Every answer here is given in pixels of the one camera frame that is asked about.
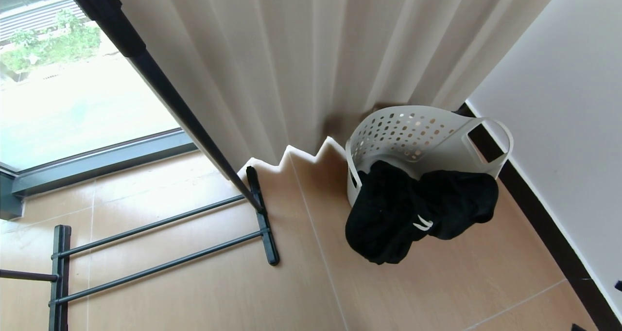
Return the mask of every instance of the tile floor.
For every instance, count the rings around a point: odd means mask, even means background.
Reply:
[[[398,265],[347,245],[346,163],[332,142],[280,166],[252,160],[280,265],[258,240],[77,300],[71,331],[560,330],[596,327],[513,198],[500,184],[495,218],[455,240],[426,238]],[[0,267],[49,273],[53,227],[71,245],[99,240],[238,192],[199,153],[29,198],[1,224]],[[71,260],[70,292],[167,262],[258,228],[239,202]],[[49,284],[0,280],[0,330],[47,328]]]

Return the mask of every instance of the white plastic basket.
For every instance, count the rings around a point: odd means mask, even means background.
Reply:
[[[492,162],[482,161],[468,134],[484,121],[506,133],[508,149]],[[497,177],[514,140],[507,127],[489,118],[467,118],[429,106],[396,106],[373,112],[346,143],[348,200],[354,205],[361,190],[358,171],[365,173],[378,160],[404,170],[411,178],[434,170],[487,173]]]

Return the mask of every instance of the curtain fold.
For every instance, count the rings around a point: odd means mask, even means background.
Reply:
[[[121,1],[237,169],[344,143],[375,107],[459,107],[550,0]]]

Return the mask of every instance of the clothes rack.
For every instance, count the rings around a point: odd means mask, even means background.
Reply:
[[[68,331],[68,303],[78,298],[86,297],[91,294],[111,289],[118,285],[125,284],[140,278],[144,278],[176,265],[184,264],[196,258],[215,253],[232,245],[236,245],[253,238],[261,237],[268,263],[277,265],[279,262],[278,251],[274,243],[273,233],[270,228],[266,205],[261,194],[257,171],[253,167],[246,168],[247,181],[249,188],[246,187],[242,179],[238,176],[231,164],[226,160],[220,149],[211,139],[207,131],[202,127],[196,116],[190,110],[184,99],[178,94],[164,72],[157,65],[149,54],[144,41],[140,38],[134,27],[131,25],[125,14],[121,10],[120,0],[74,0],[84,11],[87,17],[96,21],[100,28],[105,32],[109,39],[116,45],[118,50],[134,67],[142,74],[143,78],[157,92],[160,98],[166,103],[168,108],[182,121],[185,130],[194,137],[200,149],[206,151],[213,162],[220,167],[220,170],[233,182],[235,187],[240,190],[240,195],[224,199],[194,209],[192,211],[165,218],[155,223],[143,225],[124,233],[110,236],[96,242],[91,242],[79,247],[71,248],[71,227],[67,225],[57,225],[54,228],[53,254],[52,254],[52,273],[39,274],[22,271],[9,271],[0,269],[0,278],[24,279],[35,281],[48,281],[52,285],[51,300],[49,301],[50,319],[49,331]],[[124,278],[113,280],[102,285],[91,287],[78,293],[69,294],[69,259],[71,255],[80,253],[101,245],[109,244],[133,236],[144,231],[154,229],[195,214],[204,213],[211,209],[234,203],[246,199],[256,210],[259,229],[242,237],[231,241],[209,247],[188,256],[178,258],[164,264],[151,267],[144,271],[131,274]]]

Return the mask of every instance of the baseboard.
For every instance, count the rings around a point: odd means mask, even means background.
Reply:
[[[463,105],[459,114],[475,117],[467,105]],[[484,158],[491,161],[502,154],[501,148],[495,139],[482,125],[469,133],[469,137],[478,147]],[[622,324],[611,309],[605,296],[598,289],[592,277],[577,253],[571,247],[566,237],[555,224],[549,212],[540,203],[536,194],[531,190],[527,182],[520,176],[512,162],[506,162],[499,174],[499,178],[515,199],[527,220],[538,233],[542,242],[557,262],[557,265],[566,276],[575,293],[585,306],[589,316],[599,330],[621,330]]]

